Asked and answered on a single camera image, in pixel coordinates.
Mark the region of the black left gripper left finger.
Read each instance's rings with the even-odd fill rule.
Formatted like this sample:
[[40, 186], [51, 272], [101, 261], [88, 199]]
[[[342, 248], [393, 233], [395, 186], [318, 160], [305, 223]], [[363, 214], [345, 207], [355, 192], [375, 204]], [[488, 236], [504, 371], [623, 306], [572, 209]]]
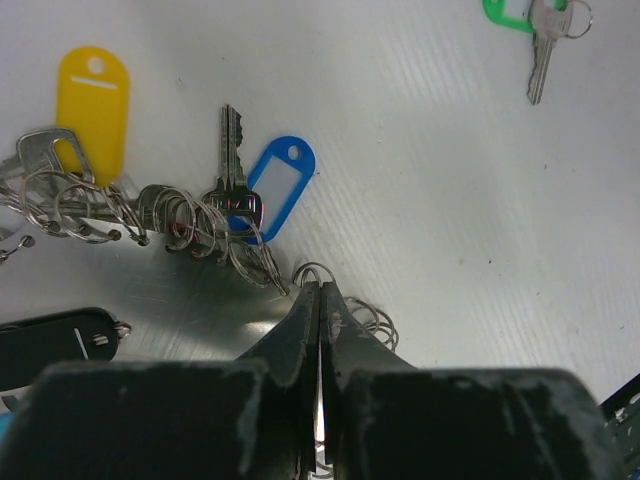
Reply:
[[305, 479], [315, 467], [320, 286], [233, 361], [64, 362], [1, 443], [5, 479]]

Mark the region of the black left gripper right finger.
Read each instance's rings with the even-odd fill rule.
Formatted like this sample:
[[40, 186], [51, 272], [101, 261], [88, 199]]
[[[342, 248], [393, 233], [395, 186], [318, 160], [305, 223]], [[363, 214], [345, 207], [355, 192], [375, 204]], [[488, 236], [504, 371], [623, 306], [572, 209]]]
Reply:
[[320, 291], [326, 453], [338, 479], [621, 479], [589, 391], [549, 368], [420, 369]]

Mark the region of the metal keyring organizer blue handle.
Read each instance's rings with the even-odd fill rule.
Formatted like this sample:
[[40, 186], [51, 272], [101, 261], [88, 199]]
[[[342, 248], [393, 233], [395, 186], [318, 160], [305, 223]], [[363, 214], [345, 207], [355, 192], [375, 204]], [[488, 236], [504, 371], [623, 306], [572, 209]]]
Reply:
[[[1, 326], [97, 307], [131, 325], [113, 359], [232, 360], [289, 313], [299, 294], [257, 287], [213, 257], [169, 253], [165, 238], [89, 244], [26, 224], [1, 233]], [[1, 390], [11, 409], [28, 386]]]

